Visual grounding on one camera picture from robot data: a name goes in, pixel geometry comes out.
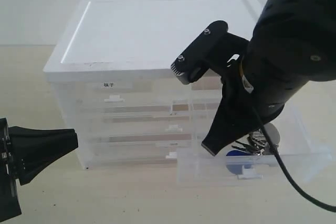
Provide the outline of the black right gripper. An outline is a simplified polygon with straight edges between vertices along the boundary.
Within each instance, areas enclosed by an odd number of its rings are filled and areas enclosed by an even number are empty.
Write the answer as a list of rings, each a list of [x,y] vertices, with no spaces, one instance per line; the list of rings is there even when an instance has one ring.
[[[265,121],[265,112],[252,108],[249,95],[243,88],[239,64],[245,54],[248,40],[227,33],[206,58],[208,70],[221,77],[222,98],[210,130],[201,146],[211,155],[217,155],[224,147],[257,129],[257,116]]]

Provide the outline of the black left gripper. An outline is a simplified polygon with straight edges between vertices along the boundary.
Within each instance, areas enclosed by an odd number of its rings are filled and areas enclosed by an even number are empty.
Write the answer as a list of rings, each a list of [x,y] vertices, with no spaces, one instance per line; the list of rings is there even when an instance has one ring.
[[[7,119],[1,118],[1,218],[22,214],[16,174],[19,183],[26,185],[76,148],[78,138],[74,129],[33,130],[19,126],[8,129]]]

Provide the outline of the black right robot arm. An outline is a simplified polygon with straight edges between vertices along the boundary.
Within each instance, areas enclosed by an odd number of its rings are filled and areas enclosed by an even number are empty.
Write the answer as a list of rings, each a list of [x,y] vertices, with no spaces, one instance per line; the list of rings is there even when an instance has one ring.
[[[250,41],[200,34],[193,56],[222,76],[202,146],[212,155],[274,120],[309,81],[335,79],[335,0],[267,0]]]

